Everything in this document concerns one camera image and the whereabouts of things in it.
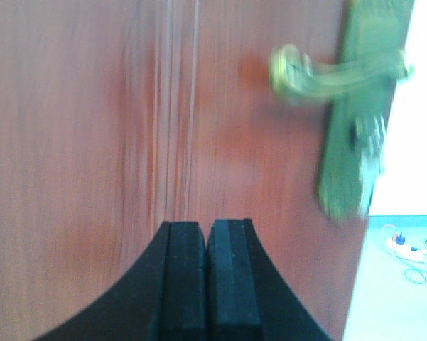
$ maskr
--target door handle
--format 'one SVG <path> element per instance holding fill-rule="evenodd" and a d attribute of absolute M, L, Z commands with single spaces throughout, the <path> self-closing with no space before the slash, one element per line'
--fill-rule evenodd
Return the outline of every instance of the door handle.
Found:
<path fill-rule="evenodd" d="M 401 49 L 414 0 L 354 0 L 349 4 L 340 64 L 317 63 L 294 45 L 270 57 L 269 81 L 285 101 L 332 101 L 318 176 L 318 196 L 335 221 L 365 217 L 382 150 L 396 80 L 409 66 Z"/>
<path fill-rule="evenodd" d="M 329 65 L 301 56 L 295 45 L 274 51 L 270 60 L 271 88 L 282 99 L 297 102 L 344 97 L 381 77 L 404 79 L 413 72 L 401 49 L 375 53 L 359 60 Z"/>

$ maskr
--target power strip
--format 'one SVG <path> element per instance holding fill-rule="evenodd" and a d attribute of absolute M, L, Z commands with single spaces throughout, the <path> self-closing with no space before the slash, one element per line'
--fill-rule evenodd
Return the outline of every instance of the power strip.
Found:
<path fill-rule="evenodd" d="M 399 245 L 392 238 L 387 238 L 385 241 L 385 249 L 390 254 L 409 261 L 427 261 L 427 249 L 414 249 L 408 244 Z"/>

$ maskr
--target wood grain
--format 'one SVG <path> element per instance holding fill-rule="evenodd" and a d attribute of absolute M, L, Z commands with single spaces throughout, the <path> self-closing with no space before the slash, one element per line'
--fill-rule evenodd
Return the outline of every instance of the wood grain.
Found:
<path fill-rule="evenodd" d="M 339 340 L 366 222 L 322 213 L 327 109 L 275 100 L 266 64 L 334 61 L 343 2 L 0 1 L 0 340 L 85 307 L 162 220 L 218 217 Z"/>
<path fill-rule="evenodd" d="M 133 10 L 0 1 L 0 340 L 45 332 L 121 275 Z"/>

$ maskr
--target electrical cable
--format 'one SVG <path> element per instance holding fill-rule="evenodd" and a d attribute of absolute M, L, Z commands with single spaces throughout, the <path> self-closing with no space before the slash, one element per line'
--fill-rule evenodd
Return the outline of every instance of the electrical cable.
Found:
<path fill-rule="evenodd" d="M 392 226 L 392 227 L 395 227 L 394 225 L 391 225 L 391 224 L 387 224 L 387 225 L 384 225 L 383 227 L 382 227 L 382 229 L 384 228 L 384 227 L 389 227 L 389 226 Z M 394 233 L 393 233 L 393 236 L 392 236 L 392 241 L 394 241 L 394 239 L 396 238 L 395 236 L 397 236 L 398 235 L 398 232 L 400 232 L 400 235 L 402 235 L 402 233 L 403 233 L 403 231 L 401 230 L 401 229 L 395 229 L 395 231 L 394 231 Z M 392 249 L 393 249 L 393 253 L 394 253 L 394 256 L 401 262 L 401 263 L 403 263 L 404 265 L 406 265 L 406 266 L 408 266 L 409 267 L 409 269 L 406 269 L 405 271 L 404 271 L 404 277 L 406 277 L 406 279 L 408 279 L 410 282 L 412 282 L 412 283 L 415 283 L 415 284 L 425 284 L 426 283 L 426 276 L 424 275 L 424 273 L 427 273 L 427 270 L 426 269 L 420 269 L 420 268 L 418 268 L 417 266 L 414 266 L 413 264 L 410 264 L 410 263 L 408 263 L 407 261 L 410 261 L 410 260 L 408 260 L 408 259 L 405 259 L 404 257 L 401 257 L 401 256 L 399 256 L 397 253 L 396 253 L 396 250 L 395 250 L 395 248 L 394 248 L 394 244 L 392 243 L 391 244 L 391 247 L 392 247 Z M 421 281 L 416 281 L 415 279 L 412 279 L 408 274 L 410 273 L 410 272 L 412 272 L 412 271 L 414 271 L 416 274 L 418 274 L 421 278 L 422 278 L 422 280 Z"/>

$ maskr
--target white wall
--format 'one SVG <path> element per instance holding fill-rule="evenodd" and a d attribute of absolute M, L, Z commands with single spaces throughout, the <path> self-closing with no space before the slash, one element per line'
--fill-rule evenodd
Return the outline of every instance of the white wall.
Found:
<path fill-rule="evenodd" d="M 427 215 L 427 0 L 415 3 L 406 52 L 416 71 L 396 88 L 371 215 Z"/>

